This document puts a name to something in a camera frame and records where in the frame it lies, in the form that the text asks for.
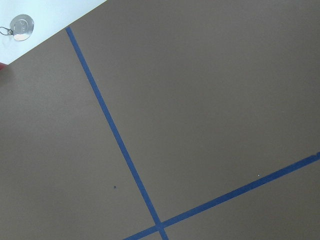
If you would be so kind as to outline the round metal table grommet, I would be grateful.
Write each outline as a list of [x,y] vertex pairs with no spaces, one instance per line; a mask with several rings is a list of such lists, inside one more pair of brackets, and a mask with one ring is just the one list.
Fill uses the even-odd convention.
[[27,14],[20,14],[14,17],[9,27],[0,27],[0,34],[12,37],[15,41],[27,40],[34,31],[34,20]]

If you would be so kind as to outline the red fire extinguisher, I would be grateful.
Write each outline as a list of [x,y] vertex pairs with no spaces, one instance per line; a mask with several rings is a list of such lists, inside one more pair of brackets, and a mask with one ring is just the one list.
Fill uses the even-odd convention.
[[5,69],[7,66],[7,64],[0,62],[0,70]]

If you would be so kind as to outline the blue tape line crosswise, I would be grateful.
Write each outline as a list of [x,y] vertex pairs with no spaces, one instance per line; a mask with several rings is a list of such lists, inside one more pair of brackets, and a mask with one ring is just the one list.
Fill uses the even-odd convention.
[[285,175],[288,175],[294,171],[297,171],[307,165],[310,165],[312,163],[315,163],[317,161],[320,160],[320,154],[319,153],[316,153],[315,155],[311,155],[311,156],[308,156],[302,160],[299,160],[291,165],[288,165],[282,169],[279,169],[273,173],[270,173],[264,177],[261,177],[253,182],[250,182],[246,185],[243,185],[235,190],[232,190],[226,194],[223,194],[213,200],[210,200],[208,202],[205,202],[199,206],[196,206],[190,210],[187,210],[181,214],[178,214],[170,219],[167,219],[165,221],[163,221],[161,223],[161,226],[165,229],[165,228],[168,228],[170,226],[173,226],[179,222],[182,222],[190,217],[193,217],[199,213],[202,213],[204,211],[207,211],[213,207],[216,207],[222,203],[225,203],[231,199],[234,199],[240,195],[243,195],[249,191],[252,191],[256,188],[259,188],[265,184],[268,184],[276,179],[279,179]]

